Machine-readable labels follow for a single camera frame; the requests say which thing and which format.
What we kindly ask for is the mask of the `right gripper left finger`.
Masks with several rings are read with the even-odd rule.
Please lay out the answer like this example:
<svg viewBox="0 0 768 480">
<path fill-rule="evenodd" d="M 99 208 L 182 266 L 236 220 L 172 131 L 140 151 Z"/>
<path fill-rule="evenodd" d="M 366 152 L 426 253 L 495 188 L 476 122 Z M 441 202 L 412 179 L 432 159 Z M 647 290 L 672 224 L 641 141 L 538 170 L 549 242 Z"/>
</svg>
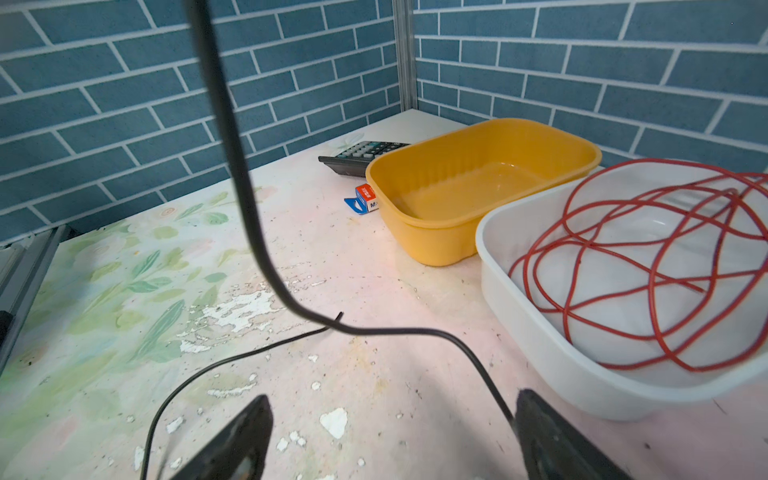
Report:
<svg viewBox="0 0 768 480">
<path fill-rule="evenodd" d="M 273 424 L 268 397 L 257 396 L 172 479 L 261 479 Z"/>
</svg>

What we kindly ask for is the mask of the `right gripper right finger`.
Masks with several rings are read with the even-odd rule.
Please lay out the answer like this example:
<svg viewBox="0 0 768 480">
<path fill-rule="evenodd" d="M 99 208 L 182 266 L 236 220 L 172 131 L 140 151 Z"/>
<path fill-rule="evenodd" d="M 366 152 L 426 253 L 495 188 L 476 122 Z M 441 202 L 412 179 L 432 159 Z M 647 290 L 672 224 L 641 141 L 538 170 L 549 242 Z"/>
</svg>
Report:
<svg viewBox="0 0 768 480">
<path fill-rule="evenodd" d="M 522 390 L 516 406 L 529 479 L 630 479 L 535 391 Z"/>
</svg>

